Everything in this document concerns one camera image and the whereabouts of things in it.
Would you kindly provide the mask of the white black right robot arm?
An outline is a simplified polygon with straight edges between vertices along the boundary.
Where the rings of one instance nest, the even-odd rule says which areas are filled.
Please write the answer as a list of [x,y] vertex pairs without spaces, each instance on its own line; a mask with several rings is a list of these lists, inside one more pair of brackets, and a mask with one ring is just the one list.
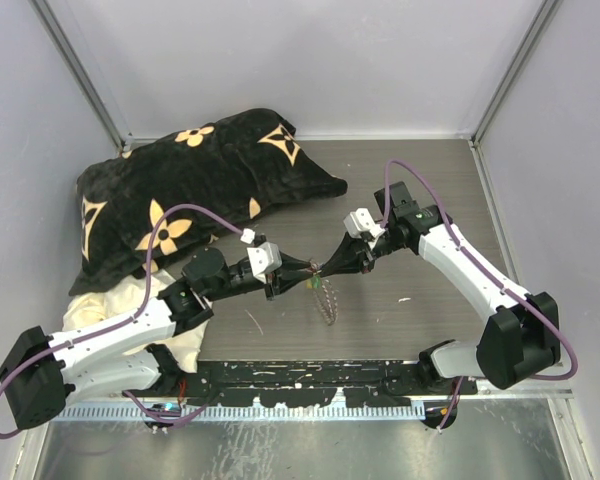
[[474,342],[446,340],[420,352],[418,379],[439,394],[455,377],[488,380],[505,390],[561,360],[558,307],[546,292],[532,295],[489,263],[439,208],[422,208],[402,182],[375,192],[388,222],[365,208],[344,219],[346,233],[319,276],[370,272],[378,259],[410,250],[434,266],[464,296],[484,323]]

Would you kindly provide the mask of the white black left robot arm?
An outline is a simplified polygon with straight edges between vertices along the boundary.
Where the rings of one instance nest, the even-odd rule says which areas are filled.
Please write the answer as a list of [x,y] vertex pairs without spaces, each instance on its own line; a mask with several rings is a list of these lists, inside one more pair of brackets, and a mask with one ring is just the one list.
[[38,427],[67,406],[115,391],[174,393],[180,368],[164,340],[209,320],[213,302],[264,291],[267,298],[310,278],[311,264],[265,242],[234,265],[216,248],[197,251],[179,280],[131,310],[87,327],[22,332],[0,366],[5,397],[18,431]]

